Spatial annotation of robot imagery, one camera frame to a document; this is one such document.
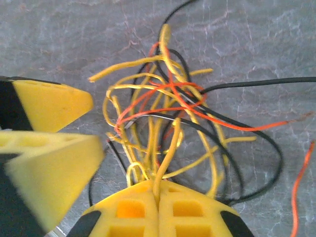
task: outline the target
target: electrical wire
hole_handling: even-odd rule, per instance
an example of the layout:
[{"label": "electrical wire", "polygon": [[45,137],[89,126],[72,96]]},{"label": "electrical wire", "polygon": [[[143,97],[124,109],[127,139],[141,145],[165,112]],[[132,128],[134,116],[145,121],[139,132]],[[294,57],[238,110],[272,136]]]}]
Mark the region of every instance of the electrical wire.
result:
[{"label": "electrical wire", "polygon": [[298,192],[300,182],[301,182],[303,175],[305,173],[305,170],[307,169],[309,162],[311,160],[311,156],[312,156],[314,147],[315,147],[315,142],[312,141],[311,145],[306,153],[304,164],[303,164],[303,166],[302,166],[302,168],[297,176],[295,184],[293,186],[292,201],[291,201],[292,202],[292,212],[293,212],[293,228],[292,228],[292,232],[291,232],[291,237],[295,237],[297,235],[297,232],[298,232],[299,215],[298,215],[298,207],[297,207],[297,192]]},{"label": "electrical wire", "polygon": [[[236,88],[236,87],[248,87],[248,86],[262,86],[262,85],[272,85],[272,84],[284,84],[284,83],[299,83],[299,82],[316,82],[316,77],[309,78],[285,78],[285,79],[272,79],[272,80],[261,80],[261,81],[248,81],[248,82],[233,82],[226,83],[220,85],[210,86],[208,88],[201,88],[196,83],[192,82],[191,76],[209,73],[212,72],[212,69],[206,70],[197,70],[194,72],[189,71],[189,67],[181,56],[179,52],[174,49],[168,49],[167,44],[170,39],[171,33],[168,25],[166,23],[170,20],[170,18],[174,15],[175,12],[180,10],[181,8],[195,2],[197,0],[190,0],[182,5],[178,6],[174,9],[164,20],[163,25],[159,31],[158,42],[155,43],[150,51],[149,57],[139,59],[133,62],[125,62],[117,65],[113,65],[98,74],[92,76],[89,80],[90,82],[95,82],[99,78],[104,77],[116,70],[126,68],[126,67],[134,67],[141,65],[138,73],[129,77],[125,77],[119,80],[115,85],[110,86],[107,91],[107,96],[103,104],[103,113],[107,123],[110,126],[115,128],[117,135],[113,135],[112,133],[107,133],[108,137],[121,143],[127,158],[130,162],[128,168],[124,166],[122,159],[120,158],[119,153],[114,147],[112,141],[109,142],[109,147],[112,152],[115,154],[115,157],[120,162],[121,168],[126,174],[127,185],[131,186],[135,183],[141,182],[143,180],[153,179],[153,194],[157,203],[159,205],[160,198],[160,181],[162,179],[171,178],[176,175],[179,175],[193,167],[196,167],[201,162],[206,159],[210,161],[210,168],[212,173],[212,183],[209,191],[206,193],[211,198],[215,198],[215,195],[218,192],[218,187],[222,182],[223,178],[225,178],[224,182],[224,191],[219,201],[227,204],[233,205],[239,202],[248,201],[258,196],[266,193],[279,179],[280,174],[283,169],[283,154],[279,146],[276,142],[270,138],[267,134],[263,133],[261,130],[265,130],[271,127],[285,125],[290,122],[301,121],[305,119],[307,116],[310,116],[312,113],[309,112],[299,119],[289,120],[289,121],[281,121],[271,124],[266,124],[259,127],[252,127],[241,123],[239,121],[228,118],[220,113],[217,113],[210,109],[206,104],[206,94],[208,92],[224,89],[224,88]],[[180,64],[171,60],[170,54],[175,55],[179,60]],[[161,63],[164,63],[167,66],[168,73],[166,74],[161,67]],[[161,76],[155,75],[155,71],[158,70]],[[137,85],[137,80],[143,78],[140,85]],[[132,84],[126,84],[125,82],[128,80],[133,80]],[[153,80],[158,79],[160,83],[156,83]],[[131,95],[131,104],[126,109],[122,111],[118,99],[116,96],[112,96],[111,93],[117,89],[130,89]],[[142,90],[149,90],[144,94],[140,95]],[[149,103],[150,99],[154,98],[154,102],[151,104],[150,110],[145,110],[145,107]],[[163,105],[158,108],[160,105],[160,101],[163,101]],[[107,105],[108,102],[111,102],[116,109],[117,112],[117,122],[111,122],[108,116]],[[190,120],[184,119],[184,112],[189,116]],[[137,123],[135,121],[137,119],[148,117],[148,142],[147,144],[142,144],[140,142],[139,134],[137,132]],[[206,128],[202,127],[198,118],[204,119],[207,121],[212,132],[208,131]],[[168,122],[162,127],[163,119],[167,119]],[[206,153],[193,161],[191,164],[186,165],[178,170],[170,172],[168,170],[168,166],[176,152],[176,150],[181,145],[182,140],[184,139],[184,130],[181,125],[192,127],[197,130],[198,135],[206,149]],[[244,180],[240,168],[233,156],[227,150],[227,144],[229,142],[245,142],[245,141],[254,141],[256,137],[230,137],[226,138],[221,126],[226,126],[228,128],[232,128],[235,130],[241,131],[251,131],[256,135],[262,137],[267,142],[271,144],[271,146],[278,153],[279,159],[278,164],[276,166],[276,171],[273,177],[261,188],[250,194],[244,193]],[[126,130],[127,127],[130,127],[131,135],[135,143],[129,141]],[[169,148],[165,149],[165,139],[173,132],[173,136],[171,139],[171,143],[169,144]],[[215,146],[211,146],[206,139],[215,143]],[[314,149],[314,142],[312,142],[309,151],[305,157],[304,165],[297,177],[297,180],[293,187],[292,192],[292,208],[293,208],[293,230],[291,237],[295,237],[298,232],[299,219],[298,219],[298,210],[297,210],[297,191],[299,187],[299,183],[304,175],[304,172],[308,166],[308,163],[311,158],[311,153]],[[224,171],[218,174],[218,164],[215,162],[214,153],[216,151],[221,153],[221,162]],[[226,198],[227,194],[227,184],[228,184],[228,164],[231,164],[234,173],[236,174],[238,181],[238,198]],[[92,189],[92,180],[89,182],[89,204],[93,205],[92,197],[91,197],[91,189]]]},{"label": "electrical wire", "polygon": [[276,84],[287,84],[287,83],[303,83],[303,82],[316,82],[316,77],[281,78],[281,79],[270,79],[270,80],[232,82],[232,83],[225,83],[225,84],[210,86],[200,91],[200,93],[205,94],[217,89],[224,89],[224,88],[276,85]]},{"label": "electrical wire", "polygon": [[[299,121],[308,115],[304,115],[302,118],[297,119],[297,120],[282,121],[282,122],[267,124],[267,125],[260,126],[260,127],[251,127],[249,125],[240,123],[238,121],[235,121],[231,118],[225,117],[225,116],[211,110],[210,108],[207,107],[206,103],[204,102],[206,97],[203,97],[202,94],[205,94],[207,92],[210,92],[212,90],[219,89],[219,88],[241,87],[243,85],[251,86],[252,84],[255,84],[255,83],[254,82],[251,82],[252,84],[251,83],[248,83],[248,84],[229,83],[229,85],[214,86],[214,87],[209,87],[206,89],[199,87],[197,84],[191,82],[192,80],[190,77],[190,72],[189,72],[188,66],[187,66],[185,60],[182,58],[182,56],[177,51],[175,51],[173,49],[170,50],[167,48],[167,43],[168,43],[169,38],[170,38],[170,29],[167,25],[163,25],[163,27],[161,29],[161,35],[159,37],[159,43],[156,43],[154,45],[154,47],[156,47],[157,49],[159,46],[159,51],[162,53],[162,55],[151,56],[148,58],[136,60],[134,62],[126,62],[126,63],[113,65],[113,66],[105,69],[104,71],[102,71],[102,72],[98,73],[97,75],[92,76],[90,78],[90,81],[96,81],[100,77],[106,76],[106,75],[108,75],[116,70],[119,70],[119,69],[122,69],[125,67],[133,67],[133,66],[137,66],[137,65],[144,63],[143,66],[141,67],[141,69],[139,70],[140,73],[138,73],[136,75],[129,76],[129,77],[125,77],[125,78],[119,80],[115,85],[109,87],[109,90],[107,92],[107,96],[106,96],[106,99],[104,102],[104,106],[103,106],[103,112],[105,115],[105,119],[109,125],[111,125],[115,128],[115,131],[119,134],[119,136],[122,137],[122,139],[120,139],[120,140],[117,139],[116,141],[119,141],[120,143],[123,144],[124,150],[125,150],[127,157],[131,163],[130,167],[127,169],[129,171],[129,172],[127,172],[128,174],[126,177],[128,185],[132,185],[131,182],[129,182],[129,180],[130,180],[129,176],[130,176],[131,172],[133,172],[133,174],[134,174],[135,182],[141,182],[142,180],[155,178],[157,176],[159,169],[161,169],[161,165],[159,165],[160,161],[157,159],[157,155],[160,154],[162,156],[164,153],[163,152],[164,134],[167,132],[167,130],[169,129],[169,127],[171,125],[171,123],[167,123],[167,126],[163,130],[163,133],[160,135],[160,139],[158,139],[159,133],[157,131],[160,131],[160,127],[162,125],[161,119],[175,120],[181,111],[185,111],[189,115],[191,121],[189,121],[187,119],[180,118],[181,123],[189,125],[198,131],[198,134],[199,134],[199,136],[204,144],[204,147],[206,149],[206,154],[203,157],[201,157],[200,159],[198,159],[198,162],[194,162],[193,164],[191,164],[189,166],[183,167],[182,169],[179,169],[178,171],[176,171],[173,174],[177,175],[181,172],[184,172],[184,171],[188,170],[189,168],[192,168],[195,165],[198,165],[200,160],[204,160],[206,156],[209,156],[210,167],[211,167],[211,171],[212,171],[212,186],[207,194],[210,197],[215,196],[215,194],[217,192],[217,188],[218,188],[220,182],[222,181],[222,178],[224,175],[223,175],[223,173],[221,173],[220,175],[217,174],[218,165],[216,164],[216,162],[214,160],[214,156],[213,156],[213,153],[215,152],[216,149],[214,149],[214,147],[213,148],[210,147],[210,145],[205,137],[205,135],[207,135],[209,138],[211,138],[211,140],[218,146],[218,148],[222,152],[225,178],[227,178],[227,173],[228,173],[227,165],[229,162],[232,165],[233,170],[236,173],[237,179],[239,182],[240,197],[239,198],[222,199],[222,201],[226,204],[232,205],[232,204],[235,204],[238,202],[253,199],[255,197],[258,197],[259,195],[264,194],[278,180],[280,173],[282,171],[282,167],[283,167],[283,157],[282,157],[282,152],[281,152],[280,148],[273,141],[273,139],[271,139],[269,136],[267,136],[266,134],[264,134],[260,130],[268,129],[268,128],[271,128],[274,126],[288,124],[289,122]],[[169,52],[176,55],[180,59],[181,65],[170,59]],[[166,66],[168,68],[168,75],[166,75],[163,72],[163,70],[161,69],[159,61],[163,61],[166,64]],[[153,74],[154,71],[156,70],[154,66],[151,68],[151,70],[148,73],[142,73],[142,71],[146,68],[146,66],[149,66],[149,63],[155,63],[158,71],[161,74],[161,77]],[[175,78],[178,80],[178,82],[173,81],[173,76],[175,76]],[[140,85],[136,85],[136,80],[140,77],[145,77],[145,78]],[[160,80],[161,84],[153,82],[152,81],[153,78]],[[123,82],[130,80],[130,79],[133,79],[133,84],[122,84]],[[297,80],[297,78],[292,79],[292,80],[285,80],[285,82],[283,81],[283,83],[292,83],[295,80]],[[259,83],[259,85],[272,84],[272,83],[276,83],[276,82],[277,81],[261,82],[261,83]],[[131,93],[132,99],[131,99],[130,106],[128,106],[124,111],[121,111],[121,108],[119,106],[119,103],[118,103],[116,96],[111,96],[111,93],[113,90],[124,89],[124,88],[133,89],[133,91]],[[149,89],[150,91],[137,97],[139,95],[140,90],[142,90],[142,89]],[[148,103],[149,99],[151,97],[153,97],[153,95],[155,93],[158,93],[158,96],[156,97],[155,102],[151,106],[151,109],[148,111],[144,111],[144,108],[145,108],[146,104]],[[158,105],[158,103],[162,99],[162,97],[164,97],[163,107],[157,109],[156,106]],[[110,122],[110,119],[107,115],[107,103],[109,101],[112,102],[112,104],[114,105],[114,107],[117,111],[117,114],[118,114],[118,119],[117,119],[116,123]],[[138,112],[135,113],[135,111],[134,111],[135,106],[137,106],[142,101],[143,101],[143,104],[141,105]],[[171,107],[171,105],[175,102],[179,103],[180,107]],[[167,114],[168,111],[176,111],[175,116],[168,115]],[[212,130],[214,130],[214,134],[210,133],[208,130],[201,127],[198,124],[198,120],[197,120],[196,116],[199,116],[200,118],[208,120],[210,127],[212,128]],[[123,127],[123,124],[125,122],[133,121],[134,119],[138,119],[141,117],[149,117],[148,118],[149,137],[148,137],[147,148],[145,148],[145,149],[142,148],[142,145],[140,144],[140,142],[137,142],[137,144],[130,143],[128,141],[126,132],[125,132],[124,127]],[[154,120],[152,120],[151,117],[156,117],[157,120],[154,122]],[[276,151],[279,154],[279,162],[278,162],[278,166],[276,169],[276,173],[272,177],[272,179],[267,184],[265,184],[262,188],[256,190],[255,192],[247,194],[247,195],[243,194],[244,183],[243,183],[242,175],[239,171],[239,167],[237,166],[236,162],[234,161],[231,154],[226,149],[227,140],[225,139],[224,134],[223,134],[219,125],[223,125],[223,126],[226,126],[226,127],[232,128],[232,129],[236,129],[236,130],[241,130],[241,131],[251,131],[251,132],[261,136],[265,140],[267,140],[276,149]],[[133,133],[134,137],[137,137],[136,130],[134,129],[132,131],[133,131],[132,133]],[[174,152],[176,151],[176,149],[180,143],[181,143],[181,141],[177,140],[176,146],[173,146],[173,145],[170,146],[167,154],[174,154]],[[141,154],[141,156],[143,156],[143,154],[145,154],[143,156],[143,158],[141,158],[141,160],[138,160],[136,158],[136,155],[135,155],[133,149],[136,149],[138,151],[138,153]],[[172,175],[167,174],[166,176],[162,176],[161,178],[168,178],[168,177],[172,177]]]}]

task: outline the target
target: black plastic edge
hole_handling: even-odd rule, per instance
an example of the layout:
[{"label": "black plastic edge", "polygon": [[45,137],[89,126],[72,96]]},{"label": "black plastic edge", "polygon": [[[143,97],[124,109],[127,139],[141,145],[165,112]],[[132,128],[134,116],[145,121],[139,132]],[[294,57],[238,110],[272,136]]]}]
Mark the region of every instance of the black plastic edge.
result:
[{"label": "black plastic edge", "polygon": [[7,80],[0,80],[0,127],[33,130],[12,82]]},{"label": "black plastic edge", "polygon": [[66,237],[89,237],[100,216],[100,211],[92,211],[81,216]]},{"label": "black plastic edge", "polygon": [[0,235],[43,237],[46,233],[24,204],[18,190],[5,174],[5,163],[19,154],[0,154]]},{"label": "black plastic edge", "polygon": [[228,211],[221,211],[221,216],[233,237],[255,237],[239,216]]}]

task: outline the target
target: gray stone surface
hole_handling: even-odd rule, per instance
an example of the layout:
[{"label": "gray stone surface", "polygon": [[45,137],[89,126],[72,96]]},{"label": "gray stone surface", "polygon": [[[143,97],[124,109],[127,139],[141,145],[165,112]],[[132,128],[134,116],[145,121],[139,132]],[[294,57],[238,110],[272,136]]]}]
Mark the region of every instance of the gray stone surface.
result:
[{"label": "gray stone surface", "polygon": [[[87,78],[103,68],[143,57],[156,40],[162,20],[182,0],[0,0],[0,74],[65,83],[89,91],[95,108],[63,131],[98,134],[112,130],[102,115],[109,85],[136,69],[116,72],[91,84]],[[171,46],[191,70],[212,67],[214,73],[195,77],[206,87],[223,82],[316,75],[315,0],[200,0],[170,21]],[[208,103],[214,110],[249,125],[294,119],[315,107],[314,84],[292,84],[214,91]],[[119,97],[128,101],[128,91]],[[229,135],[240,132],[225,129]],[[257,237],[286,237],[292,227],[290,194],[316,120],[309,118],[267,131],[281,146],[285,169],[278,184],[264,196],[235,209]],[[173,166],[203,153],[197,134],[187,140]],[[235,143],[230,151],[240,163],[246,190],[263,185],[274,172],[277,157],[258,139]],[[316,155],[299,190],[299,237],[316,233]],[[100,201],[126,186],[111,154],[94,185]],[[210,180],[207,163],[187,172],[179,182],[205,191]],[[60,224],[68,232],[88,208],[87,191]]]}]

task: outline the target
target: yellow wire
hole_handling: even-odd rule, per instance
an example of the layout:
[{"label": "yellow wire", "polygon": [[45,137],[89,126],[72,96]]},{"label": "yellow wire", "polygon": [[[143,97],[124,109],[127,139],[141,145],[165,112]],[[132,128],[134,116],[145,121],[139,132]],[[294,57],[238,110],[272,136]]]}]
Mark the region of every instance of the yellow wire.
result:
[{"label": "yellow wire", "polygon": [[[230,143],[230,142],[253,142],[257,139],[257,137],[230,137],[226,139],[226,143]],[[212,147],[212,152],[216,152],[218,150],[218,146],[214,146]],[[180,168],[176,171],[173,171],[171,173],[165,174],[162,178],[163,179],[168,179],[171,178],[173,176],[179,175],[197,165],[199,165],[202,161],[204,161],[205,159],[207,159],[209,157],[209,155],[206,153],[203,156],[201,156],[199,159],[197,159],[196,161],[192,162],[191,164],[188,164],[186,166],[184,166],[183,168]]]},{"label": "yellow wire", "polygon": [[[166,46],[166,41],[165,39],[168,39],[170,38],[170,36],[168,36],[170,34],[170,28],[167,24],[164,24],[163,27],[162,27],[162,30],[161,30],[161,35],[160,35],[160,38],[159,38],[159,47],[160,47],[160,50],[162,52],[162,55],[164,57],[164,61],[165,61],[165,64],[167,66],[167,68],[176,76],[176,78],[178,79],[178,81],[180,82],[184,82],[185,79],[183,79],[180,74],[178,73],[178,71],[172,66],[171,64],[171,61],[168,57],[168,52],[167,52],[167,46]],[[191,92],[197,96],[197,95],[200,95],[200,93],[198,91],[195,91],[194,88],[191,86],[191,87],[188,87]],[[195,122],[197,124],[198,123],[198,120],[196,119],[194,113],[192,111],[189,111],[189,110],[185,110],[187,112],[187,114],[190,116],[191,118],[191,121],[192,122]],[[210,145],[207,141],[207,138],[205,136],[205,134],[203,134],[201,131],[198,131],[198,134],[202,140],[202,143],[206,149],[206,151],[208,152],[209,154],[209,157],[210,157],[210,163],[211,163],[211,172],[212,172],[212,185],[211,185],[211,188],[210,190],[208,191],[208,195],[212,198],[215,197],[216,195],[216,191],[217,191],[217,187],[219,186],[219,183],[220,181],[218,180],[218,174],[217,174],[217,164],[216,164],[216,161],[215,161],[215,157],[213,155],[213,153],[211,152],[211,148],[210,148]]]},{"label": "yellow wire", "polygon": [[[134,67],[143,63],[152,63],[154,61],[163,61],[167,68],[174,74],[175,78],[179,82],[187,82],[187,76],[185,74],[185,71],[183,69],[183,66],[180,65],[179,63],[171,60],[168,57],[168,52],[167,52],[167,43],[170,39],[171,33],[170,29],[167,25],[164,25],[161,31],[161,35],[159,38],[159,47],[161,51],[161,55],[153,56],[153,57],[148,57],[148,58],[142,58],[133,62],[125,62],[125,63],[120,63],[116,65],[112,65],[105,70],[99,72],[98,74],[92,76],[89,78],[91,82],[95,82],[99,80],[101,77],[104,77],[114,71],[126,68],[126,67]],[[155,90],[157,86],[155,85],[149,85],[149,81],[152,78],[158,79],[161,84],[165,84],[164,79],[161,76],[158,76],[155,74],[156,71],[156,66],[153,64],[151,69],[149,70],[148,73],[139,73],[135,75],[131,75],[128,77],[124,77],[117,81],[114,85],[110,86],[106,92],[106,97],[103,102],[103,114],[106,122],[110,126],[115,126],[116,124],[111,122],[110,117],[108,115],[108,104],[109,102],[112,103],[114,106],[117,116],[119,117],[121,114],[121,107],[119,105],[118,99],[116,96],[112,96],[112,93],[114,90],[118,89],[135,89],[133,96],[131,98],[131,104],[134,103],[137,98],[140,95],[140,92],[142,90]],[[212,72],[213,69],[201,69],[201,70],[196,70],[190,72],[191,76],[195,76],[198,74],[204,74],[204,73],[210,73]],[[133,85],[126,83],[129,80],[135,79],[135,78],[143,78],[141,83],[138,85]],[[191,92],[197,99],[201,100],[202,95],[200,92],[193,86],[182,86],[181,87],[183,90],[188,90]],[[163,99],[163,105],[162,108],[171,108],[174,103],[178,102],[180,103],[181,106],[184,107],[184,104],[182,104],[181,101],[179,101],[178,97],[175,96],[170,87],[166,87],[163,89],[159,89],[155,92],[156,98],[154,102],[152,103],[150,110],[154,110],[156,107],[158,107],[160,101]],[[195,122],[198,124],[198,120],[195,116],[195,114],[187,109],[184,110],[190,117],[191,121]],[[135,114],[135,109],[134,107],[131,108],[129,111],[129,115],[132,116]],[[209,191],[207,192],[207,195],[209,197],[214,198],[218,189],[218,186],[223,180],[224,173],[220,172],[218,173],[218,164],[215,161],[215,157],[213,153],[218,149],[217,146],[211,147],[207,137],[200,131],[198,132],[198,135],[205,147],[206,153],[201,156],[199,159],[196,161],[192,162],[189,165],[186,165],[185,167],[182,167],[174,172],[171,172],[169,174],[165,174],[165,171],[167,169],[167,166],[169,165],[175,151],[177,148],[181,145],[182,140],[184,139],[184,131],[181,128],[180,124],[180,119],[177,118],[176,121],[173,122],[173,126],[175,127],[175,130],[173,132],[173,136],[171,139],[171,144],[168,149],[163,151],[163,153],[166,154],[160,168],[158,168],[157,164],[157,155],[160,154],[159,152],[159,135],[160,135],[160,130],[163,119],[162,118],[153,118],[153,117],[148,117],[148,130],[149,130],[149,135],[148,135],[148,141],[146,147],[143,147],[141,145],[140,139],[138,137],[138,132],[136,130],[136,126],[133,124],[130,129],[131,129],[131,136],[133,140],[135,140],[135,144],[131,143],[128,139],[127,133],[125,131],[124,125],[121,124],[119,126],[119,129],[121,131],[121,138],[118,138],[116,135],[112,133],[107,133],[107,136],[116,142],[119,142],[122,144],[124,151],[127,155],[128,161],[130,162],[130,166],[127,169],[126,173],[126,180],[128,186],[131,185],[131,175],[134,177],[134,181],[136,183],[141,182],[143,180],[148,180],[153,178],[154,179],[154,187],[153,187],[153,192],[155,194],[155,199],[159,200],[159,183],[160,180],[163,178],[170,178],[175,175],[178,175],[180,173],[183,173],[190,168],[193,168],[197,165],[199,165],[203,160],[209,159],[210,160],[210,168],[212,172],[212,183]],[[217,133],[219,135],[219,140],[223,144],[224,147],[227,147],[227,144],[229,142],[246,142],[246,141],[254,141],[255,137],[231,137],[231,138],[225,138],[224,132],[221,128],[221,126],[217,123],[214,123],[214,126],[217,130]],[[223,156],[224,159],[224,164],[228,165],[228,158],[226,156]]]},{"label": "yellow wire", "polygon": [[157,206],[159,205],[159,200],[160,200],[160,182],[176,151],[177,141],[180,134],[180,118],[176,118],[174,123],[175,123],[174,133],[171,139],[169,152],[166,154],[165,158],[163,159],[163,162],[154,179],[153,194],[154,194]]}]

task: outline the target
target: black wire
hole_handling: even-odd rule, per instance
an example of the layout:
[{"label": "black wire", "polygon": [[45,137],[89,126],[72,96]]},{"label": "black wire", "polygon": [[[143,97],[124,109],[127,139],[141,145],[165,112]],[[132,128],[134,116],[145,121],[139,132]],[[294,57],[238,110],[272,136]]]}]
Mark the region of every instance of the black wire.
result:
[{"label": "black wire", "polygon": [[[106,144],[106,147],[104,149],[104,154],[107,153],[108,149],[111,149],[112,153],[114,154],[114,156],[116,157],[116,159],[118,160],[119,162],[119,165],[123,171],[123,173],[126,175],[126,167],[124,165],[124,162],[123,160],[121,159],[117,149],[115,148],[113,142],[111,140],[107,140],[107,144]],[[89,200],[89,206],[92,207],[93,206],[93,200],[92,200],[92,186],[93,186],[93,180],[96,176],[96,174],[98,173],[100,167],[97,169],[97,171],[94,173],[94,175],[91,177],[90,181],[89,181],[89,184],[88,184],[88,200]]]},{"label": "black wire", "polygon": [[[161,113],[150,113],[150,114],[145,114],[145,115],[139,115],[135,119],[138,119],[141,117],[148,117],[148,116],[153,116],[153,117],[162,118],[162,119],[168,119],[171,121],[175,121],[175,119],[176,119],[176,117],[174,117],[173,115],[167,115],[167,114],[161,114]],[[188,125],[188,126],[194,128],[195,130],[201,131],[206,136],[208,136],[219,147],[219,149],[223,152],[223,154],[225,154],[227,156],[228,160],[230,161],[230,163],[231,163],[231,165],[236,173],[237,179],[240,183],[239,193],[240,193],[240,196],[242,196],[243,191],[244,191],[243,177],[241,175],[241,172],[239,170],[238,165],[236,164],[236,162],[235,162],[234,158],[232,157],[232,155],[230,154],[230,152],[222,145],[222,143],[218,140],[218,138],[214,134],[209,132],[207,129],[205,129],[201,125],[194,123],[190,120],[184,119],[184,118],[180,118],[180,120],[181,120],[181,123]]]},{"label": "black wire", "polygon": [[[169,15],[168,15],[168,16],[164,19],[164,21],[162,22],[162,25],[161,25],[161,27],[160,27],[160,29],[159,29],[158,41],[159,41],[159,37],[160,37],[160,33],[161,33],[161,30],[162,30],[163,25],[166,24],[166,23],[168,23],[168,21],[171,19],[171,17],[172,17],[177,11],[181,10],[183,7],[186,7],[187,5],[189,5],[189,4],[191,4],[191,3],[195,2],[195,1],[198,1],[198,0],[189,0],[189,1],[186,1],[185,3],[179,5],[178,7],[176,7],[175,9],[173,9],[172,12],[169,13]],[[158,55],[158,51],[159,51],[159,48],[157,47],[157,49],[156,49],[156,55]],[[138,70],[137,74],[141,73],[147,65],[148,65],[148,63],[143,64],[142,67]],[[133,84],[134,84],[134,85],[136,84],[137,80],[138,80],[138,78],[134,78],[134,80],[133,80]],[[132,88],[132,89],[131,89],[131,95],[130,95],[131,98],[133,97],[134,91],[135,91],[135,89]]]},{"label": "black wire", "polygon": [[207,92],[217,90],[217,89],[223,89],[223,88],[275,85],[275,84],[287,84],[287,83],[299,83],[299,82],[316,82],[316,77],[281,78],[281,79],[270,79],[270,80],[225,83],[225,84],[210,86],[202,90],[201,94],[205,94]]},{"label": "black wire", "polygon": [[122,158],[120,157],[120,155],[119,155],[117,149],[115,148],[113,142],[112,142],[111,140],[108,140],[107,142],[108,142],[108,144],[109,144],[109,146],[110,146],[110,149],[111,149],[112,153],[114,154],[114,156],[115,156],[116,159],[118,160],[118,163],[119,163],[119,165],[120,165],[120,167],[121,167],[121,169],[122,169],[122,172],[126,175],[126,173],[127,173],[127,168],[126,168],[126,166],[125,166],[125,164],[124,164]]},{"label": "black wire", "polygon": [[[196,103],[195,99],[190,97],[186,93],[183,93],[183,96],[186,99],[191,100],[192,103]],[[200,109],[203,109],[204,111],[206,111],[207,113],[217,117],[218,119],[221,119],[221,120],[226,121],[228,123],[231,123],[233,125],[240,126],[240,127],[251,127],[251,126],[249,126],[247,124],[244,124],[242,122],[238,122],[238,121],[233,120],[231,118],[228,118],[228,117],[226,117],[226,116],[224,116],[222,114],[219,114],[219,113],[211,110],[210,108],[208,108],[206,106],[199,105],[197,107],[199,107]],[[277,182],[277,180],[279,179],[279,177],[281,175],[281,172],[282,172],[282,168],[283,168],[283,165],[284,165],[283,163],[284,162],[283,162],[283,154],[282,154],[282,151],[279,148],[279,146],[267,134],[265,134],[265,133],[263,133],[261,131],[253,131],[253,133],[257,134],[258,136],[262,137],[267,142],[269,142],[275,148],[277,153],[279,154],[279,162],[278,162],[278,166],[277,166],[277,169],[276,169],[276,173],[272,177],[272,179],[265,186],[263,186],[262,188],[258,189],[257,191],[255,191],[255,192],[253,192],[253,193],[251,193],[249,195],[242,196],[239,199],[231,199],[231,203],[243,202],[243,201],[251,200],[251,199],[254,199],[254,198],[258,197],[258,196],[263,195],[265,192],[267,192]]]},{"label": "black wire", "polygon": [[[185,74],[187,76],[187,80],[189,82],[192,82],[192,79],[191,79],[191,76],[190,76],[190,70],[189,70],[189,66],[187,64],[187,62],[185,61],[185,59],[182,57],[182,55],[176,51],[175,49],[169,49],[169,52],[174,54],[181,62],[182,66],[183,66],[183,69],[185,71]],[[156,66],[157,66],[157,69],[158,71],[160,72],[161,76],[165,79],[165,81],[169,82],[169,77],[165,74],[165,72],[162,70],[160,64],[158,61],[156,61]],[[185,93],[182,89],[180,89],[179,87],[176,87],[176,89],[180,92],[180,93]],[[174,116],[178,115],[179,114],[179,111],[176,111],[174,113]],[[212,121],[209,121],[206,119],[206,122],[208,123],[208,125],[210,126],[210,128],[212,129],[213,131],[213,134],[215,134],[215,137],[217,138],[217,140],[219,141],[219,136],[218,136],[218,133],[217,133],[217,130],[215,129],[215,126],[213,124]],[[162,131],[162,134],[160,136],[160,141],[159,141],[159,144],[160,144],[160,160],[163,160],[163,153],[162,151],[164,150],[164,144],[163,144],[163,138],[166,134],[166,132],[168,131],[168,129],[170,128],[172,124],[172,121],[169,121],[165,128],[163,129]],[[221,153],[221,157],[222,157],[222,160],[224,162],[224,157],[223,157],[223,153],[222,151],[220,151]],[[221,199],[224,199],[225,198],[225,195],[227,194],[227,189],[228,189],[228,174],[227,174],[228,170],[226,169],[226,166],[224,166],[224,173],[225,173],[225,182],[224,182],[224,188],[223,188],[223,191],[222,191],[222,196],[221,196]]]}]

